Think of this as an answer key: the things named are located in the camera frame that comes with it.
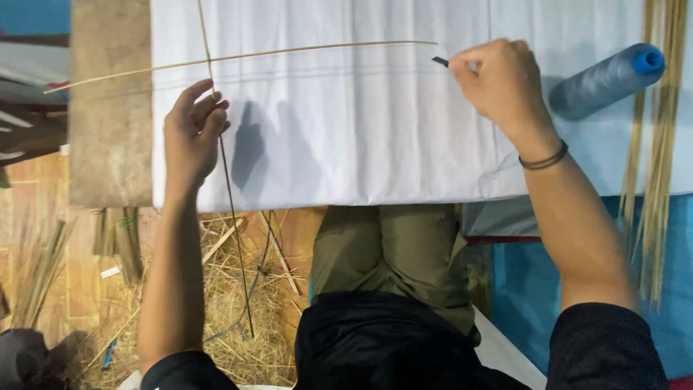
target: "forearm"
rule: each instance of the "forearm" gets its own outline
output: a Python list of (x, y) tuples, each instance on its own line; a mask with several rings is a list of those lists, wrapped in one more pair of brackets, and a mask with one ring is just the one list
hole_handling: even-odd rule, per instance
[[(536, 161), (555, 153), (560, 139), (551, 128), (516, 146), (523, 159)], [(542, 241), (561, 274), (562, 309), (607, 297), (608, 303), (634, 310), (620, 234), (570, 154), (546, 169), (524, 172)]]
[(202, 349), (204, 292), (196, 194), (167, 196), (139, 318), (141, 370)]

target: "left hand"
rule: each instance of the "left hand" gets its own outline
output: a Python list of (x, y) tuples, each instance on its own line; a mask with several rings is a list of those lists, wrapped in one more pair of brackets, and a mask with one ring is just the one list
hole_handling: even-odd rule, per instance
[(198, 81), (180, 94), (164, 120), (166, 198), (196, 194), (217, 161), (217, 139), (231, 126), (221, 93), (195, 103), (213, 81)]

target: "wooden board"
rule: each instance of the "wooden board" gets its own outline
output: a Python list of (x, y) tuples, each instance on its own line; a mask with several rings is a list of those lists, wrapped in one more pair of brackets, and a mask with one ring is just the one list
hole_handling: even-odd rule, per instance
[[(151, 66), (149, 0), (73, 0), (71, 81)], [(70, 89), (70, 204), (152, 204), (150, 74)]]

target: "olive green pants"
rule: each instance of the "olive green pants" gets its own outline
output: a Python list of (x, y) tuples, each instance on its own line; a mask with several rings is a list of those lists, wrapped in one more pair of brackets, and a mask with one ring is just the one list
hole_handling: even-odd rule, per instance
[(313, 295), (378, 290), (425, 303), (464, 334), (474, 325), (453, 205), (330, 206), (315, 238)]

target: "black sleeve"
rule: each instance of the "black sleeve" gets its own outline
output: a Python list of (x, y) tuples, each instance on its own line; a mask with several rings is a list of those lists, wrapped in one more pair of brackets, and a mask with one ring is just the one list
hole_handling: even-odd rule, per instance
[(551, 335), (546, 389), (668, 389), (647, 323), (606, 303), (569, 307)]
[(178, 352), (159, 360), (142, 378), (141, 390), (238, 390), (204, 352)]

